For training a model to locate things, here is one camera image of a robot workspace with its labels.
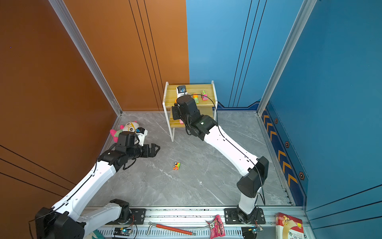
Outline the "green orange toy truck top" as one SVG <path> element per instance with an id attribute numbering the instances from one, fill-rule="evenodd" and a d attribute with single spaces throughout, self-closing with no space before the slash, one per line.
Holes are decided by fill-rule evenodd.
<path id="1" fill-rule="evenodd" d="M 193 99 L 196 104 L 199 104 L 199 95 L 198 94 L 193 94 Z"/>

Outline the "pink toy truck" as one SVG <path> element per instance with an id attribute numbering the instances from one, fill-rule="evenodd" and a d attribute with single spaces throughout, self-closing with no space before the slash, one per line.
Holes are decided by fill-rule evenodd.
<path id="1" fill-rule="evenodd" d="M 207 92 L 205 90 L 202 90 L 201 91 L 201 95 L 202 95 L 202 100 L 203 101 L 207 101 L 209 100 L 208 96 L 207 96 Z"/>

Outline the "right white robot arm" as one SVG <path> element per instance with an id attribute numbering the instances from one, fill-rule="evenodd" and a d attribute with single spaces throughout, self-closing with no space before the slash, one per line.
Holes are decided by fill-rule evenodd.
<path id="1" fill-rule="evenodd" d="M 230 136 L 218 122 L 208 115 L 202 115 L 191 95 L 176 99 L 172 106 L 174 120 L 182 120 L 187 134 L 193 135 L 213 146 L 225 156 L 241 174 L 236 183 L 241 192 L 237 206 L 238 220 L 243 224 L 252 224 L 259 215 L 256 208 L 259 194 L 263 194 L 263 185 L 268 177 L 269 161 L 249 153 Z"/>

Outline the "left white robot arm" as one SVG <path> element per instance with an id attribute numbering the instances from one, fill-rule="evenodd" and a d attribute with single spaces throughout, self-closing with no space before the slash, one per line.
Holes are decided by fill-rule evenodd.
<path id="1" fill-rule="evenodd" d="M 109 222 L 133 220 L 129 203 L 113 199 L 105 206 L 83 215 L 90 200 L 118 171 L 131 167 L 138 158 L 155 157 L 160 146 L 144 142 L 147 131 L 122 132 L 116 143 L 104 151 L 90 172 L 51 208 L 41 208 L 34 222 L 38 239 L 84 239 Z"/>

